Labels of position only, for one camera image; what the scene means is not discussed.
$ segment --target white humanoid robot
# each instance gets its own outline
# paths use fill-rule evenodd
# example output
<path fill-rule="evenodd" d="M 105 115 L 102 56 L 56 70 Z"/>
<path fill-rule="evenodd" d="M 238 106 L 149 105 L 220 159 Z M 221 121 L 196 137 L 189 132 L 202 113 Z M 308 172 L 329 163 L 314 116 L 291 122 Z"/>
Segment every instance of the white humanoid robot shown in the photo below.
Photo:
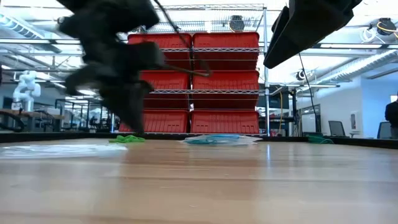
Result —
<path fill-rule="evenodd" d="M 33 111 L 33 97 L 39 97 L 41 94 L 40 85 L 35 82 L 37 72 L 24 71 L 23 75 L 19 76 L 18 86 L 12 94 L 12 109 L 23 109 L 27 112 Z"/>

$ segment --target green cloth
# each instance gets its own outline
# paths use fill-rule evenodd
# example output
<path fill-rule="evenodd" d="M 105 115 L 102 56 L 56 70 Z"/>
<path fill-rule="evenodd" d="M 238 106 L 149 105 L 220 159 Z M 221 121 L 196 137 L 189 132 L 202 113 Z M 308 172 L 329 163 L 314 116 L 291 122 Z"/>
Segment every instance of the green cloth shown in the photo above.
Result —
<path fill-rule="evenodd" d="M 325 139 L 323 137 L 318 137 L 318 136 L 308 136 L 308 141 L 309 143 L 314 143 L 314 144 L 334 144 L 334 142 L 331 139 Z"/>
<path fill-rule="evenodd" d="M 109 140 L 110 143 L 132 143 L 132 142 L 145 142 L 144 138 L 138 138 L 132 135 L 123 137 L 117 136 L 116 139 Z"/>

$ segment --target plastic bag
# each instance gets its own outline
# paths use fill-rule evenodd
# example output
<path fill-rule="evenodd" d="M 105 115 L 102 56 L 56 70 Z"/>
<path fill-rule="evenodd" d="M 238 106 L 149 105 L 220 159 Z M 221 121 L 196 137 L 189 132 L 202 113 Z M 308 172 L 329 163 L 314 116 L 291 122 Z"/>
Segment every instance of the plastic bag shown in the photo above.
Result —
<path fill-rule="evenodd" d="M 205 146 L 246 146 L 249 144 L 256 144 L 255 141 L 258 140 L 262 139 L 235 134 L 209 134 L 186 138 L 182 142 L 185 144 Z"/>
<path fill-rule="evenodd" d="M 127 151 L 121 144 L 64 144 L 0 147 L 0 159 L 110 157 Z"/>

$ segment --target red storage bin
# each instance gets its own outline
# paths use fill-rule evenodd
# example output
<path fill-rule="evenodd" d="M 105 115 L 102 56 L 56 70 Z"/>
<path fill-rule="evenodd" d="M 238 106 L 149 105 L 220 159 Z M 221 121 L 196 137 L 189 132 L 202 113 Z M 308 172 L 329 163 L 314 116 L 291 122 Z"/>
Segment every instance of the red storage bin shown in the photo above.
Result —
<path fill-rule="evenodd" d="M 212 70 L 255 70 L 259 52 L 197 52 L 200 49 L 214 48 L 259 48 L 257 32 L 241 33 L 198 33 L 193 35 L 194 58 L 207 62 Z M 204 70 L 197 60 L 195 70 Z"/>
<path fill-rule="evenodd" d="M 175 71 L 143 71 L 141 78 L 154 86 L 156 90 L 189 90 L 189 75 Z M 187 94 L 153 94 L 146 95 L 144 108 L 165 108 L 188 110 Z"/>
<path fill-rule="evenodd" d="M 181 34 L 185 41 L 192 47 L 192 36 Z M 177 34 L 131 34 L 128 37 L 129 44 L 138 44 L 144 41 L 155 42 L 162 49 L 186 49 L 183 52 L 164 52 L 166 63 L 191 70 L 190 52 Z"/>
<path fill-rule="evenodd" d="M 210 77 L 195 75 L 194 90 L 258 90 L 259 73 L 250 71 L 214 71 Z M 195 109 L 246 109 L 254 110 L 258 95 L 240 94 L 193 94 Z"/>
<path fill-rule="evenodd" d="M 191 133 L 259 134 L 256 111 L 192 111 Z"/>
<path fill-rule="evenodd" d="M 144 110 L 144 130 L 147 133 L 187 133 L 188 111 Z M 132 132 L 132 130 L 121 123 L 119 132 Z"/>

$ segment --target table surface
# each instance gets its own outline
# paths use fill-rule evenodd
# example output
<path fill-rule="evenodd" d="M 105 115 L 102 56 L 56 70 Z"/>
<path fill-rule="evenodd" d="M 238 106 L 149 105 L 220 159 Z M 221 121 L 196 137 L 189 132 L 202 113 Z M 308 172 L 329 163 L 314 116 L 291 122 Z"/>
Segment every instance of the table surface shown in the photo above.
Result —
<path fill-rule="evenodd" d="M 104 139 L 20 143 L 107 144 Z M 16 144 L 0 144 L 0 150 Z M 262 142 L 130 144 L 102 157 L 0 160 L 2 224 L 393 223 L 398 151 Z"/>

